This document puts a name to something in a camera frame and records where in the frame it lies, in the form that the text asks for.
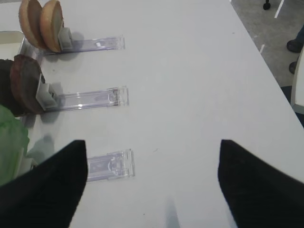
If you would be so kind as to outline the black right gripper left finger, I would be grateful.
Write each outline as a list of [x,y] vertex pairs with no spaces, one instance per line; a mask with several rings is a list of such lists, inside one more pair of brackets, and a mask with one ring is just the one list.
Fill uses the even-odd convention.
[[67,228],[88,176],[86,144],[75,140],[0,188],[2,228]]

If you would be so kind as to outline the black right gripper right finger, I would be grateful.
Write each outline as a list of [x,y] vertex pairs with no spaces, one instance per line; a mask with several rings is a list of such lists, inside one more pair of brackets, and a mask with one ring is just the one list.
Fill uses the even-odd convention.
[[304,184],[232,140],[222,140],[218,181],[239,228],[302,228]]

